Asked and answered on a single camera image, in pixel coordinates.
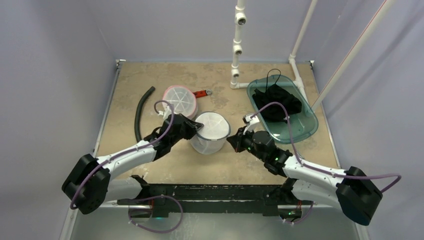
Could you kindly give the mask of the blue-trimmed white mesh laundry bag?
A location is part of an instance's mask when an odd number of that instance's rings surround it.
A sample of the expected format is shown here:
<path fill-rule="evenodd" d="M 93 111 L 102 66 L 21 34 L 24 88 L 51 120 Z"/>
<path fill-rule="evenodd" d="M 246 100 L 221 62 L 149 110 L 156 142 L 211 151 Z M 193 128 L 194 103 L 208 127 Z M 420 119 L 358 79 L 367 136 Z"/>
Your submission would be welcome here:
<path fill-rule="evenodd" d="M 195 121 L 203 124 L 203 127 L 190 140 L 191 146 L 203 155 L 211 155 L 221 150 L 231 133 L 229 122 L 213 111 L 201 113 Z"/>

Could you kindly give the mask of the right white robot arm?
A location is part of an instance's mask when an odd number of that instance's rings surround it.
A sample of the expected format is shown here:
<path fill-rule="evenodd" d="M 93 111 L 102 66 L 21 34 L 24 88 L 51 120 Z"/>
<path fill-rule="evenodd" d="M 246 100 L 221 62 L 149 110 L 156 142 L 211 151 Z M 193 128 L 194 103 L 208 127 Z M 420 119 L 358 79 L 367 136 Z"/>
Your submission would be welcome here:
<path fill-rule="evenodd" d="M 368 226 L 383 194 L 361 169 L 334 169 L 297 158 L 294 153 L 276 146 L 266 131 L 243 128 L 226 139 L 235 152 L 247 151 L 263 162 L 273 175 L 286 178 L 280 196 L 288 204 L 296 200 L 331 206 L 353 222 Z"/>

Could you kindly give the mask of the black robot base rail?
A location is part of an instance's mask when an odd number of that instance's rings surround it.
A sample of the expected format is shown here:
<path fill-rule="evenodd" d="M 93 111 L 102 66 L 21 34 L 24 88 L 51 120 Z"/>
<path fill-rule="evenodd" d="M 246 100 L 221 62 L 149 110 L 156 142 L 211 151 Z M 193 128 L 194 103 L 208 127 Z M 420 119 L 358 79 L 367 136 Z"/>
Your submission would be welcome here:
<path fill-rule="evenodd" d="M 300 201 L 290 192 L 294 181 L 279 184 L 177 184 L 141 182 L 135 199 L 119 199 L 118 205 L 148 205 L 154 218 L 170 213 L 260 214 L 299 220 L 310 201 Z"/>

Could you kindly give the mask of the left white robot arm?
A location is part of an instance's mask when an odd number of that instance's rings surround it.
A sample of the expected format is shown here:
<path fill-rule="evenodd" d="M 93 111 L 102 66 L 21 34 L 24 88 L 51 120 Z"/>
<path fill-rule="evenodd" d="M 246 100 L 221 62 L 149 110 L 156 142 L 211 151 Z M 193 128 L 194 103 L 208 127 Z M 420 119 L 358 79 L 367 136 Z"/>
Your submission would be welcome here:
<path fill-rule="evenodd" d="M 191 140 L 204 126 L 182 114 L 174 114 L 133 146 L 99 157 L 90 153 L 83 155 L 61 187 L 71 201 L 70 209 L 78 209 L 86 215 L 108 201 L 131 199 L 138 205 L 146 203 L 149 191 L 143 187 L 141 177 L 123 181 L 116 178 L 164 157 L 178 141 Z"/>

